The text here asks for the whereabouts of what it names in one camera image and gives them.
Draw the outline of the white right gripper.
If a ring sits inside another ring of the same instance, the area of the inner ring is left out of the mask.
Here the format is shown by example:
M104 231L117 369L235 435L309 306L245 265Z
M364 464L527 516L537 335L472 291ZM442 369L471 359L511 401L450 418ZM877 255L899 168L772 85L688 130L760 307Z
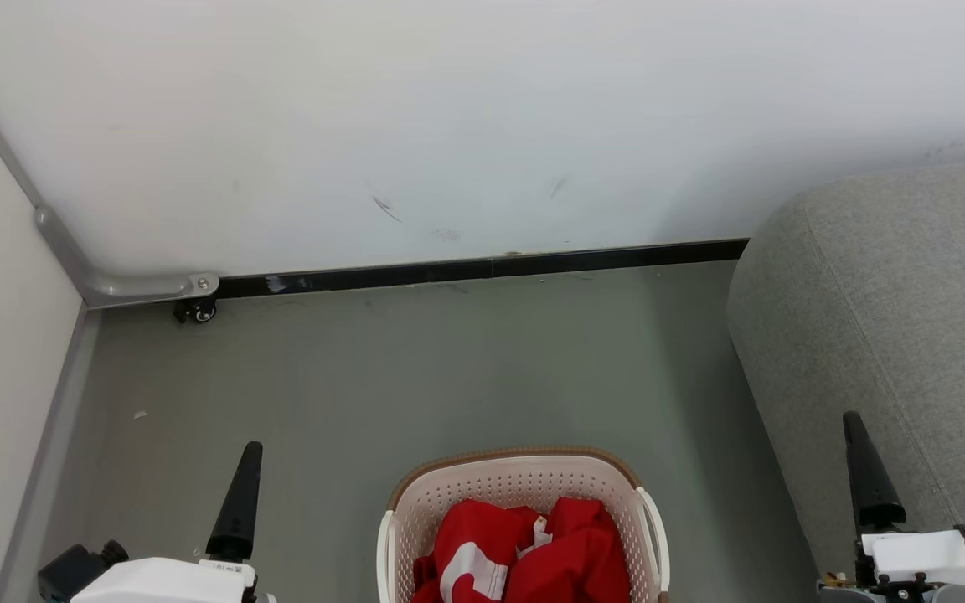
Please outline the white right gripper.
M861 415L843 415L845 455L855 533L875 575L965 586L965 537L960 530L900 533L906 510Z

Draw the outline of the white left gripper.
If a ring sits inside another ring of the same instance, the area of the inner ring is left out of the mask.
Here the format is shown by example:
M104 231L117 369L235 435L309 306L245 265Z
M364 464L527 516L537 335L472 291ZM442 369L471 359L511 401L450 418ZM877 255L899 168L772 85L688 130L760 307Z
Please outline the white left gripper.
M263 444L250 441L239 458L230 487L204 552L209 559L187 562L145 558L112 565L71 599L73 602L257 602L252 558Z

